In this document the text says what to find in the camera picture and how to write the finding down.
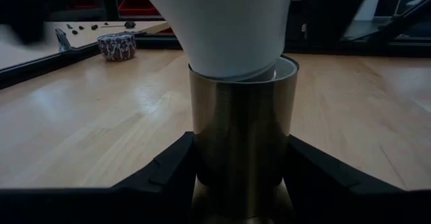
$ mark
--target small ceramic bowl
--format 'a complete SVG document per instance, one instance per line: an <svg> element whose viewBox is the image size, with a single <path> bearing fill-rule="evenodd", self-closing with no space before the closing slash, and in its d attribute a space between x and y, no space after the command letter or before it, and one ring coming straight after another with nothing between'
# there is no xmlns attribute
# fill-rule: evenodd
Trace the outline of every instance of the small ceramic bowl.
<svg viewBox="0 0 431 224"><path fill-rule="evenodd" d="M135 56L135 36L129 33L108 34L97 38L100 52L108 61L126 61Z"/></svg>

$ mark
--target white cone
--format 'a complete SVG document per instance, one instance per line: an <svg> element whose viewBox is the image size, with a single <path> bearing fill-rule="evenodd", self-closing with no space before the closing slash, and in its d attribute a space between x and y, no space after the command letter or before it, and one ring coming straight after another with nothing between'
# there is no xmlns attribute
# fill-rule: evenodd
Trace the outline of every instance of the white cone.
<svg viewBox="0 0 431 224"><path fill-rule="evenodd" d="M197 73L237 77L262 71L284 49L290 0L150 0Z"/></svg>

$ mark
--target metal cup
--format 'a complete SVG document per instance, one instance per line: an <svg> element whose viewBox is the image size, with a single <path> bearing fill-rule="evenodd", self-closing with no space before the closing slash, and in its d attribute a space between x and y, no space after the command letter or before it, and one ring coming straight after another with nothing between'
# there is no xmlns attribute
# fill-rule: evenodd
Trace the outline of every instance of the metal cup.
<svg viewBox="0 0 431 224"><path fill-rule="evenodd" d="M275 62L275 79L218 81L190 69L197 177L213 212L234 219L271 212L282 179L298 63Z"/></svg>

